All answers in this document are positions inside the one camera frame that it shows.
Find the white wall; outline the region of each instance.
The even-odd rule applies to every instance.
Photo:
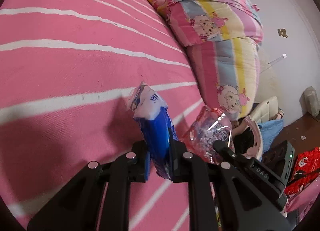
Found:
[[[313,0],[250,0],[260,8],[264,40],[262,70],[269,61],[287,54],[287,59],[261,74],[257,100],[277,95],[290,124],[303,115],[300,98],[313,86],[320,96],[320,12]],[[279,37],[285,28],[288,38]]]

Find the beige cushion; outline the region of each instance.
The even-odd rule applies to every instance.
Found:
[[[273,96],[258,104],[250,113],[250,117],[256,123],[264,123],[274,117],[278,113],[278,110],[278,98]]]

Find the wooden floor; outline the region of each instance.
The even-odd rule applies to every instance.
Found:
[[[295,155],[320,146],[320,122],[310,114],[305,114],[292,124],[283,128],[273,141],[275,146],[284,140],[288,140],[295,148]]]

